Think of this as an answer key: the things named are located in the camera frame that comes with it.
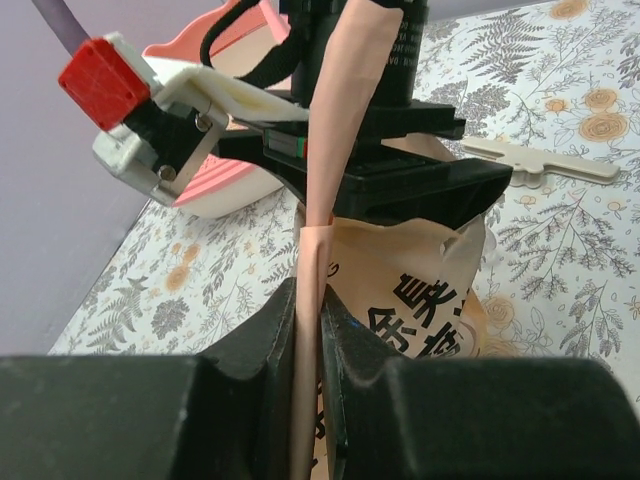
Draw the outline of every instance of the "patterned fabric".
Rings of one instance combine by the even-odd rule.
[[[610,186],[559,176],[509,188],[474,286],[485,354],[573,355],[612,370],[640,407],[640,0],[563,0],[427,27],[417,98],[469,135],[619,165]],[[457,153],[459,145],[451,144]],[[150,205],[52,353],[192,353],[293,271],[295,199],[219,221]]]

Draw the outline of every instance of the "orange flower print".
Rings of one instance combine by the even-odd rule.
[[[513,322],[515,310],[510,301],[491,297],[483,302],[483,306],[489,316],[489,322],[495,328],[504,330]]]
[[[189,267],[185,264],[178,265],[171,270],[166,280],[167,290],[170,292],[176,292],[180,290],[189,278]]]
[[[544,104],[544,107],[548,112],[553,112],[557,115],[560,112],[566,112],[567,110],[569,110],[569,103],[562,100],[561,98],[552,98]]]
[[[197,243],[189,245],[186,251],[184,252],[182,260],[183,262],[191,263],[198,257],[199,253],[200,253],[200,245],[198,245]]]
[[[627,209],[627,206],[624,203],[617,202],[614,200],[607,203],[607,210],[609,211],[604,212],[604,215],[613,215],[618,220],[622,220],[622,215],[620,215],[620,212],[623,212],[626,209]]]
[[[562,0],[551,9],[551,18],[570,20],[578,17],[589,8],[589,0]]]
[[[536,197],[532,197],[531,195],[523,195],[520,197],[520,200],[516,200],[516,203],[519,203],[527,210],[531,210],[531,207],[536,204]]]
[[[517,357],[519,356],[519,352],[513,343],[508,342],[501,337],[489,336],[484,343],[480,356]]]
[[[549,198],[555,191],[556,191],[555,188],[544,187],[542,189],[542,195],[544,195],[545,197]]]
[[[618,100],[618,94],[610,88],[596,88],[584,96],[584,104],[592,112],[602,112],[613,107]]]
[[[244,244],[243,250],[244,250],[244,253],[247,255],[247,257],[249,258],[253,257],[253,255],[255,254],[253,249],[253,244],[251,243],[251,241],[248,241]]]
[[[629,131],[629,120],[619,113],[596,113],[585,118],[578,132],[591,142],[604,143],[624,137]]]

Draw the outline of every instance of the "brown paper bag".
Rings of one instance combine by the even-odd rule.
[[[333,241],[331,210],[402,15],[398,8],[369,0],[347,0],[327,42],[309,109],[307,212],[297,268],[291,480],[308,480],[312,466],[318,314]]]
[[[297,224],[302,225],[302,214]],[[457,232],[416,219],[379,227],[336,218],[328,283],[364,326],[411,357],[476,357],[487,316],[471,290],[484,219]],[[321,387],[312,480],[327,480]]]

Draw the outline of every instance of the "purple cable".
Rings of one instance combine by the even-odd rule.
[[[31,1],[65,50],[73,56],[89,35],[73,16],[64,0]]]

